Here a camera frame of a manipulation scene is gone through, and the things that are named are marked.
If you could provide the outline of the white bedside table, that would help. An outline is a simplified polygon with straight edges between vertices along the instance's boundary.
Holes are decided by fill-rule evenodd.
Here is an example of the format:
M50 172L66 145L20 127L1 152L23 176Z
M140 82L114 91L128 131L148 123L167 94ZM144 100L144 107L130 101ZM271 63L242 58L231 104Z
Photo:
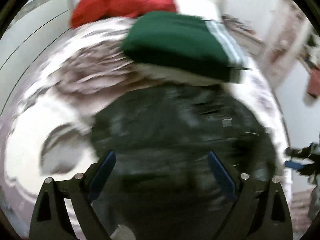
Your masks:
M234 39L252 56L257 57L264 46L254 30L231 15L222 15L222 20Z

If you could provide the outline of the floral purple bed blanket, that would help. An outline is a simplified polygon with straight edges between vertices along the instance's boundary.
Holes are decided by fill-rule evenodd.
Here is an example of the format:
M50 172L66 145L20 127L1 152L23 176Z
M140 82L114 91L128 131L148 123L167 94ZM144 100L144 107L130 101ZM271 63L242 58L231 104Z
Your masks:
M125 93L172 82L191 88L211 77L125 57L110 58L134 24L115 17L69 31L31 65L1 118L4 194L27 234L42 182L68 179L97 159L87 135L93 115Z

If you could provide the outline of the pink garment on sill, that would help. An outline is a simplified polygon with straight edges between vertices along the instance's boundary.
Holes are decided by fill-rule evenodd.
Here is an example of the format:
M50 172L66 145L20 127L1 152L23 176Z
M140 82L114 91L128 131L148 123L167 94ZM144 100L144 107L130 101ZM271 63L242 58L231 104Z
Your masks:
M320 96L320 71L318 68L311 71L306 92L313 98L318 98Z

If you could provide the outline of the pink floral curtain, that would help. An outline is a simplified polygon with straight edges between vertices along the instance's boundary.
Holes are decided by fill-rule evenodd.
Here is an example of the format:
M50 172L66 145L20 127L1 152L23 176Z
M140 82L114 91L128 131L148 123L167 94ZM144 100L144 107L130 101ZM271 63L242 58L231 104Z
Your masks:
M272 89L279 87L306 41L311 24L293 0L280 0L265 37L260 70Z

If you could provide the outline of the red puffy duvet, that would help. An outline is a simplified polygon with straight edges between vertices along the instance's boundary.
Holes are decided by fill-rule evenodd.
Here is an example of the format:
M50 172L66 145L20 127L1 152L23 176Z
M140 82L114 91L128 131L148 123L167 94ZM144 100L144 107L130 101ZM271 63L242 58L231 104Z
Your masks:
M176 12L174 0L80 0L73 10L72 28L107 17L136 18L153 11Z

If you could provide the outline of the black leather jacket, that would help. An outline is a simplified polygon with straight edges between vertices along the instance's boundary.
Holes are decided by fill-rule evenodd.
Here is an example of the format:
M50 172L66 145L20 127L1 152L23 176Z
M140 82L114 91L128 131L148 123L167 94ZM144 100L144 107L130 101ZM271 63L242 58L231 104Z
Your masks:
M107 232L136 239L210 239L230 207L208 165L214 152L259 180L276 150L254 114L219 86L162 85L126 93L95 115L90 141L116 165L93 203Z

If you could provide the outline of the folded green striped garment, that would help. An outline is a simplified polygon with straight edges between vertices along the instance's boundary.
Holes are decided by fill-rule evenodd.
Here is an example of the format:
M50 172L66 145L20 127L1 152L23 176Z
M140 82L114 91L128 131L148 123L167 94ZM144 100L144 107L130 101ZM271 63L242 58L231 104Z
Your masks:
M180 69L217 81L239 83L247 56L215 20L154 11L136 20L121 44L136 63Z

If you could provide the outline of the white sliding wardrobe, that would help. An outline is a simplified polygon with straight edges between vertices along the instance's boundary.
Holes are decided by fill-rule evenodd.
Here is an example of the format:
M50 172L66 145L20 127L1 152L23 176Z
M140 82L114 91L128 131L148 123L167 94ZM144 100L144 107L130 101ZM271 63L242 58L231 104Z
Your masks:
M69 29L68 0L29 0L1 38L1 112L31 64Z

